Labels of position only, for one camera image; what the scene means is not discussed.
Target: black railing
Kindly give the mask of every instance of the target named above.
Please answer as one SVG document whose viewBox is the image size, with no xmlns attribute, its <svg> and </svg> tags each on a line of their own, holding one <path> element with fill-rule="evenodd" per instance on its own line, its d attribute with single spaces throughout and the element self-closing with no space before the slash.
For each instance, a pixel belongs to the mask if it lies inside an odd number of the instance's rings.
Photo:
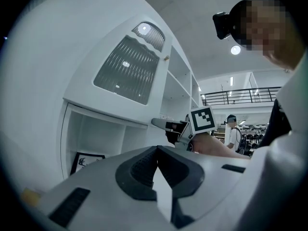
<svg viewBox="0 0 308 231">
<path fill-rule="evenodd" d="M 218 91 L 201 94 L 203 105 L 274 102 L 281 87 Z"/>
</svg>

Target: frosted window panel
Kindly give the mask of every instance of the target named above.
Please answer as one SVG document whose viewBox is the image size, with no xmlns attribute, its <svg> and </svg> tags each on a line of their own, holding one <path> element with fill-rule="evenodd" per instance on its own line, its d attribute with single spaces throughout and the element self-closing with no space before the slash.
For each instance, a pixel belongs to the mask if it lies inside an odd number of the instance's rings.
<svg viewBox="0 0 308 231">
<path fill-rule="evenodd" d="M 137 40 L 125 37 L 104 62 L 94 85 L 147 104 L 158 60 Z"/>
<path fill-rule="evenodd" d="M 143 38 L 145 42 L 151 44 L 156 50 L 162 51 L 165 37 L 162 31 L 153 24 L 140 23 L 132 30 L 138 37 Z"/>
</svg>

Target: person's hand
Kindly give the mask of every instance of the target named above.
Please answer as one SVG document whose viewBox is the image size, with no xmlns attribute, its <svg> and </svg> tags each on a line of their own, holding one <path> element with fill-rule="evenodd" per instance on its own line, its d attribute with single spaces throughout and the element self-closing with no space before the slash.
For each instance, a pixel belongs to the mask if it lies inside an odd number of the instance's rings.
<svg viewBox="0 0 308 231">
<path fill-rule="evenodd" d="M 250 159 L 249 156 L 244 156 L 230 150 L 217 138 L 209 135 L 208 133 L 196 134 L 192 140 L 192 145 L 193 151 L 200 154 Z"/>
</svg>

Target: white cabinet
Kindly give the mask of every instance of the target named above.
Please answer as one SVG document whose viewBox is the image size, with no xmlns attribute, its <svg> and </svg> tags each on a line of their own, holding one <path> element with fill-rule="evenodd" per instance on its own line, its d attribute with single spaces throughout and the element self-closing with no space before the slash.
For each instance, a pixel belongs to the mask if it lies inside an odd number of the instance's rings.
<svg viewBox="0 0 308 231">
<path fill-rule="evenodd" d="M 172 38 L 136 16 L 100 40 L 72 76 L 61 131 L 63 176 L 77 152 L 115 156 L 169 145 L 152 118 L 184 120 L 198 107 L 199 90 Z"/>
<path fill-rule="evenodd" d="M 61 165 L 66 179 L 76 153 L 106 158 L 146 146 L 169 145 L 165 131 L 68 104 L 61 135 Z"/>
<path fill-rule="evenodd" d="M 199 98 L 197 81 L 172 46 L 160 117 L 184 120 L 190 109 L 199 107 Z"/>
<path fill-rule="evenodd" d="M 102 114 L 148 124 L 160 111 L 171 43 L 171 36 L 150 18 L 140 15 L 127 20 L 82 61 L 64 99 Z"/>
</svg>

